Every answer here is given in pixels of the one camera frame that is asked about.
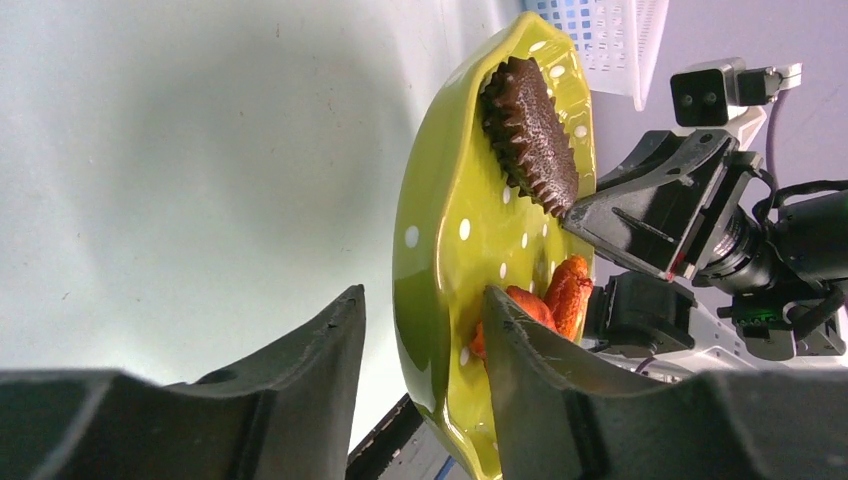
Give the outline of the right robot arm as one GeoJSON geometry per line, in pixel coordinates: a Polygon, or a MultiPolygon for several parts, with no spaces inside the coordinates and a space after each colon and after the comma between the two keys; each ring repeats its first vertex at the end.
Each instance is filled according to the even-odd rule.
{"type": "Polygon", "coordinates": [[[847,184],[778,187],[723,129],[646,133],[564,228],[623,268],[594,290],[597,353],[708,368],[847,363],[847,184]]]}

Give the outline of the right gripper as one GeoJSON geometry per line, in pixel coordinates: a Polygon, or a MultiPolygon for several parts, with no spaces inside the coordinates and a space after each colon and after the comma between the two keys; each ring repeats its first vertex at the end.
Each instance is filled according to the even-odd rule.
{"type": "Polygon", "coordinates": [[[789,278],[768,219],[776,182],[760,155],[738,146],[723,129],[651,130],[562,226],[602,257],[658,279],[685,277],[728,295],[776,288],[789,278]],[[739,200],[752,180],[769,192],[747,212],[739,200]]]}

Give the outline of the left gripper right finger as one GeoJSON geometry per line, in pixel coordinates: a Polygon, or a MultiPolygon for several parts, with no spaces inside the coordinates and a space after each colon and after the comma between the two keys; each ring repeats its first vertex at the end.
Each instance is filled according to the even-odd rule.
{"type": "Polygon", "coordinates": [[[713,370],[663,383],[582,349],[497,287],[482,318],[507,479],[843,479],[847,375],[713,370]]]}

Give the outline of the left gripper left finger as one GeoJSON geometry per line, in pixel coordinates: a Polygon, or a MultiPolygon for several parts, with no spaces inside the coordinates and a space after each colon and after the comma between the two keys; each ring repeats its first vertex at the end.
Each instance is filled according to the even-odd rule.
{"type": "Polygon", "coordinates": [[[366,330],[353,285],[194,383],[119,370],[1,375],[5,479],[341,479],[366,330]]]}

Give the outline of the green dotted plate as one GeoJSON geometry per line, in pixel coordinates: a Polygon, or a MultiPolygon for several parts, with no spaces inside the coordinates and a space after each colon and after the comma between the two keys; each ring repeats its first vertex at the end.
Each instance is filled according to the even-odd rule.
{"type": "Polygon", "coordinates": [[[596,186],[591,96],[570,36],[525,12],[433,98],[401,186],[392,255],[399,359],[425,423],[475,479],[502,475],[490,387],[470,351],[489,285],[542,293],[585,242],[508,187],[481,127],[479,93],[500,63],[534,58],[575,151],[581,195],[596,186]]]}

